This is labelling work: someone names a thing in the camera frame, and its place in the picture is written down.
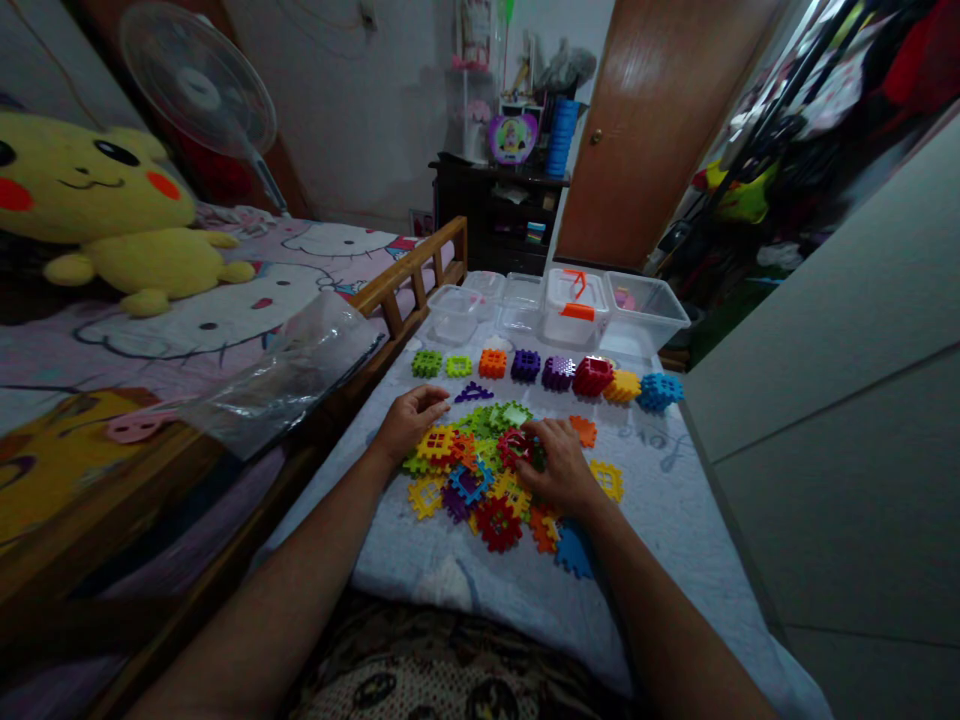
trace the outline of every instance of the electric fan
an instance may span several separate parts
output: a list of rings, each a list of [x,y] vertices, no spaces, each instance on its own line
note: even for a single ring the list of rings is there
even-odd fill
[[[290,217],[260,155],[277,136],[273,102],[236,45],[199,15],[144,2],[124,13],[120,49],[140,90],[167,120],[214,152],[248,160],[280,213]]]

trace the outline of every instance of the clear plastic container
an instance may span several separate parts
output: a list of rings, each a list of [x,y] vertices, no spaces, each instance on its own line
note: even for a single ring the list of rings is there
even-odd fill
[[[505,275],[490,270],[475,270],[467,273],[467,279],[463,281],[462,287],[483,294],[483,300],[480,303],[480,319],[490,320],[500,304],[500,297],[503,295],[506,284]]]
[[[523,273],[508,273],[500,299],[497,328],[508,333],[532,333],[540,324],[540,296],[543,278]]]
[[[543,312],[545,340],[591,349],[609,314],[599,275],[569,268],[550,270]]]
[[[600,352],[651,357],[678,330],[690,327],[690,318],[663,280],[608,271],[603,283],[612,314]]]
[[[427,305],[433,318],[430,332],[440,342],[463,345],[472,336],[480,322],[480,303],[483,295],[457,285],[444,285],[435,292]]]

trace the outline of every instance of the person's left hand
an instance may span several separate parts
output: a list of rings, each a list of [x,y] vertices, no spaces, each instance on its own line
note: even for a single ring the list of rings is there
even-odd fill
[[[450,403],[450,393],[436,385],[421,385],[393,401],[383,424],[370,443],[372,452],[382,453],[399,465]]]

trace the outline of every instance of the plush toy red cheek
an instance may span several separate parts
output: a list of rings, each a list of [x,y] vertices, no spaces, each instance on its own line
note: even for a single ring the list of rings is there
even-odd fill
[[[23,185],[0,178],[0,210],[26,212],[33,207],[33,197]]]
[[[157,190],[171,200],[180,199],[180,190],[177,189],[177,186],[160,173],[147,173],[147,180],[149,180],[151,185],[153,185]]]

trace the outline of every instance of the plush toy ear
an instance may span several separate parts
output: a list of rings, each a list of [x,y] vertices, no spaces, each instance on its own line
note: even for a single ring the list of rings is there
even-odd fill
[[[118,144],[133,146],[151,160],[167,159],[167,151],[163,144],[150,133],[132,128],[110,128],[109,132]]]

